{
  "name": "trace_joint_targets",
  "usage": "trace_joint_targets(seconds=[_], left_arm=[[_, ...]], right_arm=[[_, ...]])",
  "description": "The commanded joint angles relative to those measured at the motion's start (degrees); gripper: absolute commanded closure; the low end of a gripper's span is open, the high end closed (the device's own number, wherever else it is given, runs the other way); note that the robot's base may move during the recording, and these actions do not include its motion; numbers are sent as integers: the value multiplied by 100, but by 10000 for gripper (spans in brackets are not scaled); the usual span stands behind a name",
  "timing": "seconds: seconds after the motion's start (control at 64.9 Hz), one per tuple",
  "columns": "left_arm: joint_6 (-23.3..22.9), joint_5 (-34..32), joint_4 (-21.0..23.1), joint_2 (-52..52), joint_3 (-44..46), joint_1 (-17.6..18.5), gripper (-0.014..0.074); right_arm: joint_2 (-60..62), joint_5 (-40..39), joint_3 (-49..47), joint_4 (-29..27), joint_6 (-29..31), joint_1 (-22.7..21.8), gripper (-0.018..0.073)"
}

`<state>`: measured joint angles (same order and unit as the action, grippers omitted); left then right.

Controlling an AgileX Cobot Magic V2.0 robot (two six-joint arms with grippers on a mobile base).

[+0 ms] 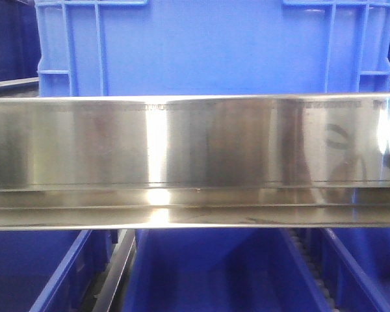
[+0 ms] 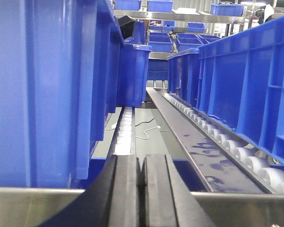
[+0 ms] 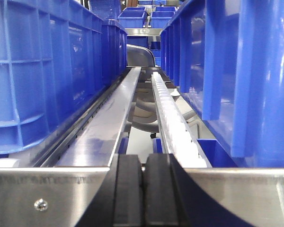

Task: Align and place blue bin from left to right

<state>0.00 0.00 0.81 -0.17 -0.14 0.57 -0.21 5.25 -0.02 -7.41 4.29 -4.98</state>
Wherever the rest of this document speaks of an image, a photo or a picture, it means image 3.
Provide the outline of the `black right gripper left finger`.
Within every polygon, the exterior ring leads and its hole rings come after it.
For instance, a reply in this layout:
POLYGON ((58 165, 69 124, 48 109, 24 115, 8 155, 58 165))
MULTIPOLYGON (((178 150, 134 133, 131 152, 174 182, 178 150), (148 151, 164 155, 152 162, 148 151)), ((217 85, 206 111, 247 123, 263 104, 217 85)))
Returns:
POLYGON ((77 227, 141 227, 142 169, 137 155, 114 155, 77 227))

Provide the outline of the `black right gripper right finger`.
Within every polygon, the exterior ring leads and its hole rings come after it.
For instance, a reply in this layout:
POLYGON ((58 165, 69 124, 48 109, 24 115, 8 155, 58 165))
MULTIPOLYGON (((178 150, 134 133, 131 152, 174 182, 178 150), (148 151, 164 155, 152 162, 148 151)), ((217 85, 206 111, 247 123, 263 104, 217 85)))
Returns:
POLYGON ((173 155, 149 155, 144 172, 147 227, 249 227, 208 195, 173 155))

